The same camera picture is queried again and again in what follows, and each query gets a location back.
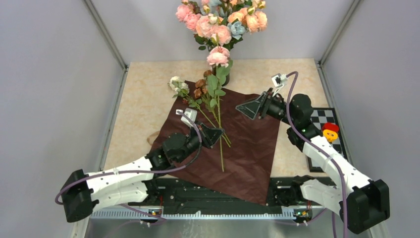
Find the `red paper bouquet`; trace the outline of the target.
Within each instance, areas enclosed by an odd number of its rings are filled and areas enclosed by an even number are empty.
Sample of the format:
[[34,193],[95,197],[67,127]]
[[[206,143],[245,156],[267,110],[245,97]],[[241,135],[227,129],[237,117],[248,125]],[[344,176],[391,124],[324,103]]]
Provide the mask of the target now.
[[256,94],[229,89],[221,98],[221,124],[231,145],[217,142],[203,148],[198,159],[185,169],[171,173],[179,179],[265,205],[280,121],[272,117],[251,120],[235,107]]

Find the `white rose stem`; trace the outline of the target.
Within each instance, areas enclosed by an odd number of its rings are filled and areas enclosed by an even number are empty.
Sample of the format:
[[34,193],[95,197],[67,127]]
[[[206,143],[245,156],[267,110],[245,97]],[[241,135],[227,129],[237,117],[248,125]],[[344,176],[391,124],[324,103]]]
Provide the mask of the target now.
[[190,95],[190,88],[186,81],[179,76],[171,77],[168,85],[175,92],[174,98],[180,97],[184,104],[190,108],[197,109],[215,127],[215,124],[202,108],[202,104],[205,102],[204,96],[207,94],[206,81],[204,79],[200,79],[195,83],[192,95]]

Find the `beige satin ribbon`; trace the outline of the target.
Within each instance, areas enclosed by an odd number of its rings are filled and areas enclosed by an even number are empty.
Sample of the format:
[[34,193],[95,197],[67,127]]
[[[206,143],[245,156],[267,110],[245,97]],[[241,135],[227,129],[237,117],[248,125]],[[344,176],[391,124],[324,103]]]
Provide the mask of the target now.
[[150,135],[147,137],[146,141],[147,141],[147,143],[148,143],[150,146],[152,146],[152,145],[153,145],[153,143],[155,142],[155,140],[156,140],[156,139],[157,139],[157,137],[159,136],[159,133],[160,133],[160,131],[155,131],[154,133],[150,134]]

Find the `pink double rose stem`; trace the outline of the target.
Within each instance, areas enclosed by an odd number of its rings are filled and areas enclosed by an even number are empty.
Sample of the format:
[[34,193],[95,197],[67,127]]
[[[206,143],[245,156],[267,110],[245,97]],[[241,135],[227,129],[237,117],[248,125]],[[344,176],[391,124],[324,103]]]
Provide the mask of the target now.
[[228,81],[233,61],[230,51],[222,46],[212,49],[207,57],[207,63],[211,67],[209,75],[205,76],[206,85],[206,107],[213,114],[217,127],[222,128],[221,121],[221,97],[226,95],[223,90]]

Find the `peach rose stem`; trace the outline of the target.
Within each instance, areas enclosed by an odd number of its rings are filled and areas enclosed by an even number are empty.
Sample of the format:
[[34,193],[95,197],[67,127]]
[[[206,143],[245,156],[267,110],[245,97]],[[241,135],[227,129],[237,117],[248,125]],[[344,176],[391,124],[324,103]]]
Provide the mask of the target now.
[[268,18],[267,15],[260,10],[252,7],[243,7],[242,9],[233,12],[227,18],[228,25],[233,26],[239,23],[239,26],[245,28],[246,32],[256,33],[267,29]]

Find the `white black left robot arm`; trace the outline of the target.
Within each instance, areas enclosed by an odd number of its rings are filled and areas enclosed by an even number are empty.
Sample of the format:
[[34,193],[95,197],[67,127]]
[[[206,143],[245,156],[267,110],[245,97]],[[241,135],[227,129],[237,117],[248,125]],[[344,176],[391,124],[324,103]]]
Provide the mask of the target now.
[[130,202],[153,205],[159,192],[152,181],[186,168],[203,148],[212,148],[224,129],[195,123],[189,134],[173,133],[161,146],[125,165],[105,171],[73,171],[55,198],[68,223],[81,221],[94,212]]

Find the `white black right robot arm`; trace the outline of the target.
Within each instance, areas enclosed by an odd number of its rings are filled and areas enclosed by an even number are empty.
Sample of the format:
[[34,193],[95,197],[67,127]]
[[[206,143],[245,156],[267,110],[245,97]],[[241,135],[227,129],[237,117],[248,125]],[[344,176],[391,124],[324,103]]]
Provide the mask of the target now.
[[281,96],[263,92],[235,109],[250,119],[270,116],[288,124],[291,144],[316,161],[336,184],[333,188],[312,176],[296,176],[290,187],[294,203],[313,201],[322,205],[339,215],[355,234],[389,219],[389,186],[361,173],[327,141],[311,120],[314,109],[308,95],[296,94],[286,102]]

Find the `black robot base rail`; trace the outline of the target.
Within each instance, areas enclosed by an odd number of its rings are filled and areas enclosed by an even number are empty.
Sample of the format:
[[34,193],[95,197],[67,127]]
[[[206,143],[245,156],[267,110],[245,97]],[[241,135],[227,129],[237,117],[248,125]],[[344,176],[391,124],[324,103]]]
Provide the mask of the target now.
[[245,216],[307,215],[317,206],[315,202],[297,200],[290,189],[291,178],[271,178],[268,193],[262,204],[252,203],[181,179],[160,178],[147,185],[152,189],[142,202],[130,206],[153,208],[157,213],[170,216],[202,215]]

